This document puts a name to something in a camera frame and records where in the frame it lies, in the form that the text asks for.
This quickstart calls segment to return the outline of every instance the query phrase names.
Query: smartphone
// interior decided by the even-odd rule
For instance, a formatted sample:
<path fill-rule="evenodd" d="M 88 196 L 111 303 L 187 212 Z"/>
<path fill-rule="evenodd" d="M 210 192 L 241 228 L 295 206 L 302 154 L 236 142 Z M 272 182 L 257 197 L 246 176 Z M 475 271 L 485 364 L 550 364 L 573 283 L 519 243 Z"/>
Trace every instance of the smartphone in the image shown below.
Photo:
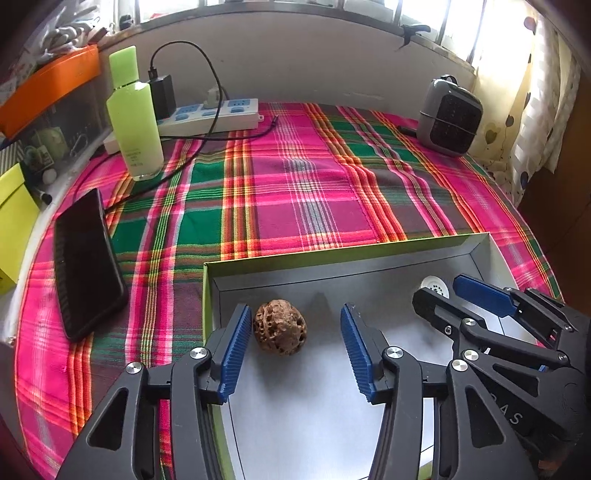
<path fill-rule="evenodd" d="M 98 189 L 56 220 L 54 273 L 66 337 L 78 342 L 127 305 L 129 294 L 113 252 Z"/>

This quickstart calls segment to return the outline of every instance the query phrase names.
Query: blue gripper pad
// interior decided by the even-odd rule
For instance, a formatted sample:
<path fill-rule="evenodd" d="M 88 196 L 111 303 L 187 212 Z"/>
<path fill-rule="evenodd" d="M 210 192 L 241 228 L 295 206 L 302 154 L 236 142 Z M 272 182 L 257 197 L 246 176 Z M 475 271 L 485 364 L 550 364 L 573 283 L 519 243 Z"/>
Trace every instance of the blue gripper pad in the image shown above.
<path fill-rule="evenodd" d="M 467 275 L 458 275 L 453 281 L 453 291 L 464 300 L 494 313 L 499 317 L 513 316 L 517 311 L 511 296 L 500 288 L 492 287 Z"/>
<path fill-rule="evenodd" d="M 340 332 L 343 335 L 345 347 L 347 347 L 349 361 L 351 362 L 359 391 L 365 395 L 368 402 L 371 402 L 376 394 L 371 360 L 355 325 L 355 321 L 346 306 L 340 311 Z"/>
<path fill-rule="evenodd" d="M 251 330 L 251 309 L 245 306 L 223 357 L 220 369 L 220 384 L 217 388 L 217 394 L 223 403 L 226 403 L 228 397 L 236 390 L 236 383 L 238 383 L 238 375 L 240 374 L 248 340 L 251 337 Z"/>

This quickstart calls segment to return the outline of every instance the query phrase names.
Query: plaid tablecloth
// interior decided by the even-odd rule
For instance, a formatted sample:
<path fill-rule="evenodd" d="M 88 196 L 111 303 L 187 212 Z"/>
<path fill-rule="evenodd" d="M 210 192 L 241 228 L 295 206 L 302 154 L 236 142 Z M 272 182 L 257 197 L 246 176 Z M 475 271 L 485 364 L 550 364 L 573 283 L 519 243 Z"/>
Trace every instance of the plaid tablecloth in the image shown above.
<path fill-rule="evenodd" d="M 532 233 L 493 180 L 471 159 L 425 150 L 394 128 L 414 121 L 313 104 L 261 109 L 259 130 L 279 116 L 270 134 L 208 142 L 198 162 L 108 214 L 129 306 L 75 345 L 61 329 L 48 229 L 25 288 L 16 362 L 26 447 L 43 477 L 55 477 L 128 362 L 167 364 L 202 344 L 206 261 L 488 231 L 521 288 L 560 295 Z M 165 173 L 197 146 L 168 142 Z M 89 176 L 79 195 L 94 187 L 107 206 L 145 183 L 134 185 L 116 157 Z M 161 415 L 162 469 L 170 478 L 166 406 Z"/>

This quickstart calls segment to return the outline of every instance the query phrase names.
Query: white wall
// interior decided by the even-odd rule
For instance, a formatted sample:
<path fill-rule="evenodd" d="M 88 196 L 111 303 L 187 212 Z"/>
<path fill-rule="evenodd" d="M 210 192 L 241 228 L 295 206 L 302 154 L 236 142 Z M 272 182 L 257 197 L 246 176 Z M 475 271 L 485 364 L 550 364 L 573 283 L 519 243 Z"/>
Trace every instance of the white wall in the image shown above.
<path fill-rule="evenodd" d="M 190 40 L 213 62 L 231 98 L 265 102 L 315 102 L 376 109 L 418 117 L 429 82 L 455 75 L 471 88 L 465 66 L 416 43 L 336 18 L 286 12 L 254 12 L 193 18 L 134 35 L 102 53 L 136 45 L 142 80 L 154 50 Z M 200 103 L 215 81 L 197 50 L 174 45 L 156 57 L 158 73 L 171 74 L 177 105 Z"/>

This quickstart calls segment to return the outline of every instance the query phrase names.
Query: cardboard box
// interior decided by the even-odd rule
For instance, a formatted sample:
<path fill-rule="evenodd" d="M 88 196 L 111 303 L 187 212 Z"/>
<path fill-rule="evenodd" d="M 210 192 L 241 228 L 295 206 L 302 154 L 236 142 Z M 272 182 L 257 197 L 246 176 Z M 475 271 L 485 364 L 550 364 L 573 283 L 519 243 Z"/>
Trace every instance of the cardboard box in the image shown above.
<path fill-rule="evenodd" d="M 18 281 L 22 258 L 39 208 L 25 187 L 21 166 L 0 177 L 0 295 Z"/>
<path fill-rule="evenodd" d="M 514 320 L 456 297 L 451 285 L 460 273 L 517 287 L 488 233 L 206 263 L 205 335 L 226 325 L 237 303 L 247 303 L 254 314 L 272 299 L 292 303 L 308 328 L 306 344 L 290 357 L 261 351 L 251 336 L 235 393 L 212 409 L 224 478 L 368 475 L 384 407 L 370 405 L 358 391 L 339 328 L 346 302 L 355 303 L 390 345 L 447 365 L 451 339 L 418 317 L 411 304 L 421 281 L 435 275 L 449 286 L 450 297 L 484 317 L 490 330 L 534 341 Z M 425 399 L 420 479 L 431 473 L 433 426 L 433 401 Z"/>

